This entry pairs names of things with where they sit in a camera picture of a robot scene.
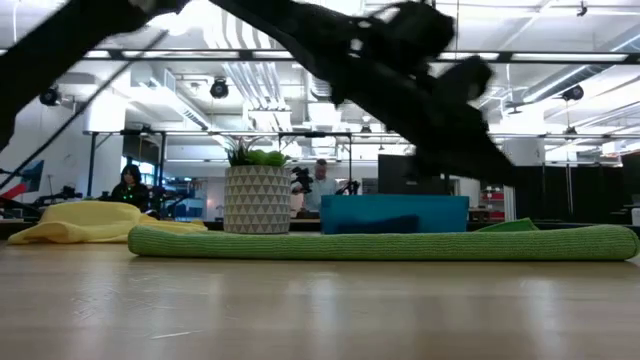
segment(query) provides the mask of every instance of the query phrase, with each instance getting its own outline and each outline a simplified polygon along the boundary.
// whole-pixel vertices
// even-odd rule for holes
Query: red object
[[[483,200],[493,200],[493,201],[503,201],[504,200],[504,193],[495,192],[495,193],[489,193],[489,194],[482,194],[482,199]]]
[[[27,192],[27,184],[19,184],[11,188],[11,190],[6,193],[0,195],[3,199],[14,199],[18,195],[22,195]]]
[[[490,220],[504,220],[504,212],[503,211],[493,211],[489,213]]]

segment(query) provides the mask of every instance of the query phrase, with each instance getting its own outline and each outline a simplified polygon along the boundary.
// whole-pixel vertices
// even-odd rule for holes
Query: rolled green mat
[[[173,234],[137,226],[129,250],[143,256],[264,260],[626,260],[636,234],[622,226],[451,234],[236,235]]]

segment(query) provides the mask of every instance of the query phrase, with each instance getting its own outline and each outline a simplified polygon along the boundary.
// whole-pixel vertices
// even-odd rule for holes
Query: yellow towel
[[[207,230],[204,224],[158,221],[128,204],[81,201],[49,206],[38,225],[12,235],[9,244],[126,242],[136,225],[180,234]]]

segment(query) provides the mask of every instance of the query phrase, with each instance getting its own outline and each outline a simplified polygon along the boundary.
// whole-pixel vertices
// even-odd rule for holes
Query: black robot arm
[[[7,74],[0,82],[0,150],[18,111],[84,53],[187,2],[70,0],[0,57]],[[377,14],[349,17],[291,0],[211,2],[271,36],[329,82],[336,106],[351,100],[414,144],[426,172],[513,183],[513,166],[488,137],[482,114],[466,103],[484,92],[492,74],[487,64],[469,58],[443,81],[428,73],[429,58],[454,37],[452,18],[410,1],[388,6],[397,11],[386,22]]]

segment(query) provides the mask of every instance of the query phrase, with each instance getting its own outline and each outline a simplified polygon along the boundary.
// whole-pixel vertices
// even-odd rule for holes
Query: wooden table
[[[136,258],[0,250],[3,359],[640,358],[633,263]]]

